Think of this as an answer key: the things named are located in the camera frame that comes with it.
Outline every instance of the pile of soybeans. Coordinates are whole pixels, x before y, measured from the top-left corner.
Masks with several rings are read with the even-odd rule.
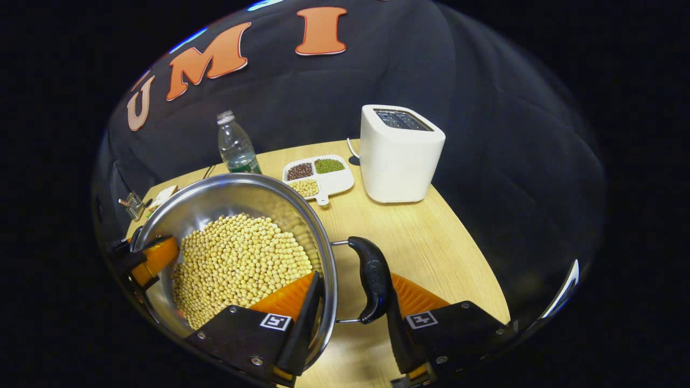
[[[219,217],[183,238],[172,296],[194,330],[231,304],[252,304],[310,273],[312,265],[292,233],[270,217]]]

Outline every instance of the wooden table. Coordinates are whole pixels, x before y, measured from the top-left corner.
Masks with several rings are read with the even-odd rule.
[[[352,141],[355,150],[359,140]],[[311,144],[259,154],[262,172],[280,179],[283,167],[292,161],[336,154],[347,160],[346,141]],[[352,235],[370,239],[386,256],[391,272],[402,275],[451,304],[471,300],[500,322],[510,321],[503,292],[489,264],[460,220],[430,187],[426,198],[412,204],[380,204],[366,194],[358,166],[350,165],[355,185],[330,197],[322,208],[309,203],[319,216],[331,241]],[[144,202],[160,190],[183,188],[201,180],[208,168],[182,175],[152,187]],[[212,166],[208,176],[227,173],[223,164]],[[143,216],[130,225],[128,236],[146,221]],[[338,318],[356,318],[366,304],[359,282],[359,259],[348,247],[334,247],[338,278]],[[399,378],[385,318],[368,325],[336,324],[331,340],[319,360],[297,379],[302,387],[390,387]]]

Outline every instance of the black fabric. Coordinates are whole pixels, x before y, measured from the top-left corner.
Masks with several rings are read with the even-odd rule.
[[[118,162],[112,156],[108,136],[103,137],[93,171],[91,207],[92,211],[101,215],[95,217],[93,222],[97,237],[107,246],[124,238],[131,222],[127,212],[118,203],[119,198],[127,198],[130,192],[117,168]]]
[[[215,116],[224,110],[263,153],[356,138],[362,105],[405,106],[446,133],[433,184],[485,254],[513,318],[533,320],[574,259],[586,271],[602,230],[604,171],[572,96],[522,49],[428,1],[348,2],[338,25],[346,51],[299,56],[304,20],[296,12],[311,6],[343,5],[284,1],[240,11],[165,54],[147,76],[155,76],[150,112],[137,132],[127,124],[133,93],[124,96],[107,127],[112,159],[99,160],[96,176],[110,185],[110,228],[124,234],[128,226],[117,209],[124,190],[143,196],[220,163]],[[247,67],[189,83],[166,101],[170,60],[246,21]]]

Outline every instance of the black backdrop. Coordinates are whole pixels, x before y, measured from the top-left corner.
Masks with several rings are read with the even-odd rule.
[[[9,320],[19,330],[9,335],[17,352],[6,360],[26,386],[75,380],[102,386],[233,386],[229,376],[180,352],[128,305],[106,272],[85,212],[91,161],[122,93],[175,42],[233,6],[196,4],[192,11],[150,1],[142,10],[122,1],[52,7],[10,10],[26,22],[16,41],[8,39],[10,74],[25,74],[8,78],[23,108],[8,109],[18,124],[8,131],[8,143],[28,139],[27,149],[36,155],[31,159],[39,163],[20,164],[9,175],[7,193],[15,201],[43,194],[33,207],[55,217],[25,222],[28,213],[14,212],[8,203],[7,236],[35,245],[26,256],[34,261],[19,266],[23,275],[10,279],[16,286],[10,300],[16,304]],[[662,210],[670,197],[652,197],[680,197],[688,188],[687,181],[673,180],[675,171],[687,167],[680,152],[682,109],[673,101],[680,97],[682,78],[672,70],[682,46],[680,35],[668,33],[678,24],[679,8],[593,1],[484,1],[458,8],[530,50],[573,91],[595,123],[612,184],[607,239],[583,287],[533,338],[460,384],[680,385],[682,330],[678,315],[671,315],[674,306],[659,300],[682,302],[682,284],[671,275],[683,269],[687,254],[673,254],[675,239],[661,228],[665,217],[684,219],[687,205],[679,203],[670,213]],[[183,19],[186,27],[162,28],[169,19]],[[36,108],[36,101],[48,109]],[[27,158],[26,151],[17,155],[16,160]],[[22,183],[25,175],[40,179]],[[47,186],[55,188],[49,201]],[[41,285],[26,287],[39,274]],[[673,289],[659,293],[662,286]],[[37,309],[38,319],[27,314]]]

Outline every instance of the plastic water bottle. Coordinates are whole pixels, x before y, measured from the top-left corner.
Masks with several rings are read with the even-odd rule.
[[[218,151],[231,173],[261,173],[249,136],[231,110],[217,116]]]

